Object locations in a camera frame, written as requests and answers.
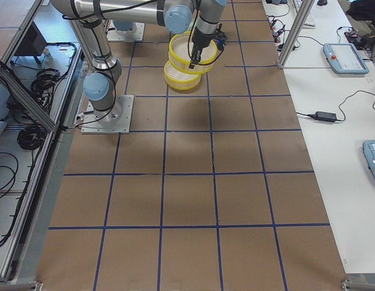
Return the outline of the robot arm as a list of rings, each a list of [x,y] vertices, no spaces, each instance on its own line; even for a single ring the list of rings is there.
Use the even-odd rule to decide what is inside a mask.
[[[110,31],[124,42],[133,42],[144,24],[165,27],[175,36],[189,32],[187,71],[196,73],[198,66],[211,67],[225,48],[227,37],[219,22],[226,4],[226,1],[52,1],[63,19],[71,22],[93,68],[83,85],[93,107],[93,119],[77,127],[88,129],[97,124],[106,129],[114,126],[123,112],[116,96],[121,63],[111,51],[107,38]]]
[[[113,20],[112,22],[115,30],[121,31],[123,33],[134,32],[137,29],[136,24],[134,22],[118,20]]]

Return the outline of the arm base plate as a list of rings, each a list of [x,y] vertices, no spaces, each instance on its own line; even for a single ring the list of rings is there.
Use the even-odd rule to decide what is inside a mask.
[[[145,24],[134,22],[129,30],[128,25],[122,25],[119,21],[110,21],[107,28],[107,40],[109,42],[142,42]]]
[[[84,117],[81,133],[83,134],[115,134],[130,132],[134,95],[119,95],[112,111],[103,119],[101,112],[93,110],[91,102],[88,102],[87,110],[93,111]]]

